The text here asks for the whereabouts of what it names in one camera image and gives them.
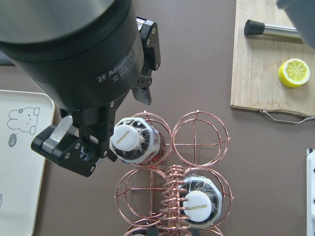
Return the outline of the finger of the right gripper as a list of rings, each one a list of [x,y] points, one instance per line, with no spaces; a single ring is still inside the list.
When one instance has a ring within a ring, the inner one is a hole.
[[[109,152],[118,103],[70,113],[61,110],[62,120],[50,125],[31,143],[31,149],[55,164],[89,177],[100,158]]]

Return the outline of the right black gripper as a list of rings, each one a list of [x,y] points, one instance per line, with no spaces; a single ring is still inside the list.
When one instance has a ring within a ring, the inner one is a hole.
[[[161,64],[158,25],[129,0],[3,0],[0,49],[79,128],[107,129],[111,102],[130,88],[150,105]]]

